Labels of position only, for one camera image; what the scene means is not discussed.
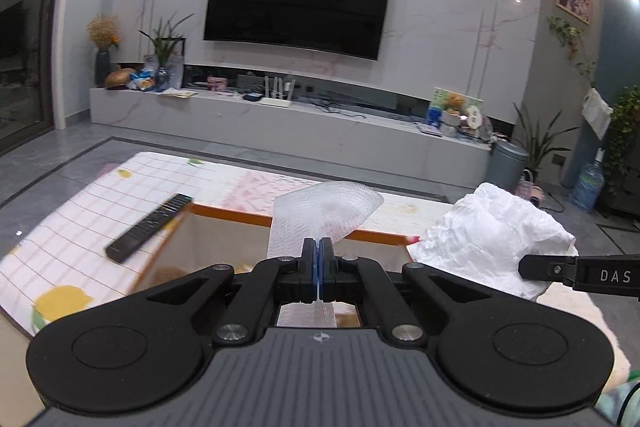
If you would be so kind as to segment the white paper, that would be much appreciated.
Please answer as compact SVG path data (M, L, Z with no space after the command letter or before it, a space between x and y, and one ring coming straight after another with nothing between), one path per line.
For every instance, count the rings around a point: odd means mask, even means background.
M534 300L548 284L523 280L520 260L526 255L575 256L575 242L549 213L483 183L459 199L408 251L415 262Z

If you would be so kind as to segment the blue water jug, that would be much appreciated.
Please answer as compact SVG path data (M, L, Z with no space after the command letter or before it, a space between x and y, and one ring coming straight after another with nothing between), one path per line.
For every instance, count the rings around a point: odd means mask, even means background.
M599 148L594 161L580 169L572 193L570 193L570 203L586 213L593 210L604 185L603 156L604 150Z

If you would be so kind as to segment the grey trash bin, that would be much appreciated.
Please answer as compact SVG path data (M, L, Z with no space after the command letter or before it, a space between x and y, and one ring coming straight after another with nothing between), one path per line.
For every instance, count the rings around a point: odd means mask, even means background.
M498 140L492 144L484 181L513 192L526 166L528 153L518 144Z

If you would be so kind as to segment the potted green plant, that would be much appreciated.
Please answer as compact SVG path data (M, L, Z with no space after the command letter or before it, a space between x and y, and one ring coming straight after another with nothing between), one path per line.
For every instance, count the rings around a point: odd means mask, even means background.
M562 130L555 128L556 122L562 115L562 110L559 110L549 124L544 127L539 120L533 121L525 105L514 106L514 108L518 114L518 121L512 134L512 141L527 153L525 168L532 173L534 180L537 180L544 158L570 151L569 147L556 145L555 141L564 134L578 130L578 127L568 127Z

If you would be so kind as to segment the teddy bear toy pile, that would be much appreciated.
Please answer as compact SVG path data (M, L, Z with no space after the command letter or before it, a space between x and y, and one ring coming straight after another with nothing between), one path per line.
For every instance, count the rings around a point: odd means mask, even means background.
M480 98L436 88L428 106L425 124L446 138L489 143L494 128L484 113Z

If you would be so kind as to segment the pink space heater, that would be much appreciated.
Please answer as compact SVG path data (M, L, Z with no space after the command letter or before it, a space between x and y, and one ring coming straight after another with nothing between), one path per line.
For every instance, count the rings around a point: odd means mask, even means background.
M528 200L537 208L544 201L544 190L535 184L534 175L529 169L523 170L515 195Z

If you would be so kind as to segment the grey tv console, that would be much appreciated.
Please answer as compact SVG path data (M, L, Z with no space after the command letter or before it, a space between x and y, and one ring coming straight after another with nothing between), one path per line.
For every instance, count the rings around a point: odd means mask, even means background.
M274 107L209 91L176 98L93 88L90 116L96 124L464 187L483 181L490 157L484 144L425 134L412 121L348 117L303 103Z

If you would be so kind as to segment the black remote control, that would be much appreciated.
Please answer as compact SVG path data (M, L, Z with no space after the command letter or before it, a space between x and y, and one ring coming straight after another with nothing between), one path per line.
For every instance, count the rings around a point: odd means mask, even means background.
M193 198L184 194L176 194L165 200L162 205L109 243L105 247L106 257L120 265L126 262L191 202Z

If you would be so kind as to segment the white wifi router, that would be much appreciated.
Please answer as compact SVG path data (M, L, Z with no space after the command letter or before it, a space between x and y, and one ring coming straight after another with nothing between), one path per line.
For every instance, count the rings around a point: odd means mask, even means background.
M294 80L268 76L264 79L264 93L258 101L260 105L288 108L293 103Z

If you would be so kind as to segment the yellow flower vase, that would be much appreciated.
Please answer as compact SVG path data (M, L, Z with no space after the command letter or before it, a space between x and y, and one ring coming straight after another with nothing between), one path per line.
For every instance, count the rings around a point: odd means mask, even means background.
M96 87L103 87L112 72L111 48L119 48L119 21L114 15L98 14L88 23L87 31L89 40L96 47L94 81Z

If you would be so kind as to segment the clear bubble wrap bag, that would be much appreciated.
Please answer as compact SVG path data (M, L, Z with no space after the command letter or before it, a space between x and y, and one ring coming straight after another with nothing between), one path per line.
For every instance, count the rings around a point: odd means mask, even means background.
M335 245L383 202L383 196L372 188L346 181L318 183L279 196L273 203L267 258L300 257L304 239L319 244L327 237ZM314 289L312 303L282 306L277 326L336 329L334 303L322 303Z

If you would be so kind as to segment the checkered lemon play mat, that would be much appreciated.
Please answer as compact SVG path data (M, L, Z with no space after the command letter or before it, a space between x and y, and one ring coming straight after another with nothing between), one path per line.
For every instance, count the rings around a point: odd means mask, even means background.
M122 297L172 228L123 265L105 248L176 194L200 205L269 216L306 179L196 158L137 153L53 210L1 261L1 309L32 336L58 317Z

